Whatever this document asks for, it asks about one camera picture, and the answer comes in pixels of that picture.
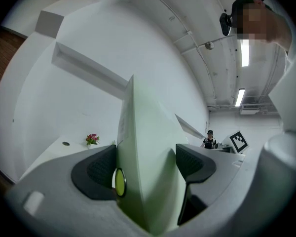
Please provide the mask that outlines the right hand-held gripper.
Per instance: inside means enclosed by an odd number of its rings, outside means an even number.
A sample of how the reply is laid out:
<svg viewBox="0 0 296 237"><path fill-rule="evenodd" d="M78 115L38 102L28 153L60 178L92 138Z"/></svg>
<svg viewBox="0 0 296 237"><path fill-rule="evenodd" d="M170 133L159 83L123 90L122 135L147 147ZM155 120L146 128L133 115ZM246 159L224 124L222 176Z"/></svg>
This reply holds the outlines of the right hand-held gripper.
<svg viewBox="0 0 296 237"><path fill-rule="evenodd" d="M228 153L243 154L249 148L249 144L242 133L237 131L223 139L222 148Z"/></svg>

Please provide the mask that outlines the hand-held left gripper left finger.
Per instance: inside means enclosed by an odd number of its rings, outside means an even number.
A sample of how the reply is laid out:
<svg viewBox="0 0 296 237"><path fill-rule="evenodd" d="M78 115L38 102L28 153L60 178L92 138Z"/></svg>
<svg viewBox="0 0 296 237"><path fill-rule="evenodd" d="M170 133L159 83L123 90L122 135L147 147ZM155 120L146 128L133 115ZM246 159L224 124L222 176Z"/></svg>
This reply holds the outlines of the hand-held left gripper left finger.
<svg viewBox="0 0 296 237"><path fill-rule="evenodd" d="M115 168L115 146L55 158L34 168L5 199L36 237L115 237Z"/></svg>

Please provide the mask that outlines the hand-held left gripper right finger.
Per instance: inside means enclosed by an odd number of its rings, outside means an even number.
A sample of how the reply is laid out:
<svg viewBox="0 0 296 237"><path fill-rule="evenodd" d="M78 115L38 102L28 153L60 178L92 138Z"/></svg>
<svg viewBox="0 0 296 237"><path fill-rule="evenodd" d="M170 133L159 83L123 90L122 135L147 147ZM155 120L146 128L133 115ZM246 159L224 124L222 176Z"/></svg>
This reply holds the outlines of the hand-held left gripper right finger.
<svg viewBox="0 0 296 237"><path fill-rule="evenodd" d="M185 180L179 226L200 214L223 194L244 157L189 144L176 145L176 165Z"/></svg>

